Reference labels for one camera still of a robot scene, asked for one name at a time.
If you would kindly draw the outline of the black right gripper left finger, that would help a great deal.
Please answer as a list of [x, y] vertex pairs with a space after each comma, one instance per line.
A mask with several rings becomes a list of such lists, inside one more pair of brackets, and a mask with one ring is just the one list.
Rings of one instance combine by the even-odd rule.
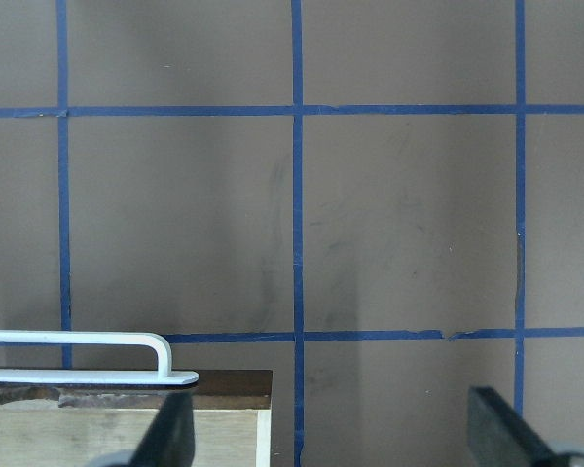
[[166, 397], [130, 458], [129, 466], [191, 466], [196, 453], [192, 396]]

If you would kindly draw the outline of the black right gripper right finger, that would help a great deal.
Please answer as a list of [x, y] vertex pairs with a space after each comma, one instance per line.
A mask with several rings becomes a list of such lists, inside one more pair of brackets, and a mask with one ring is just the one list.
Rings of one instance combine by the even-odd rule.
[[470, 387], [467, 445], [477, 466], [560, 466], [563, 458], [492, 387]]

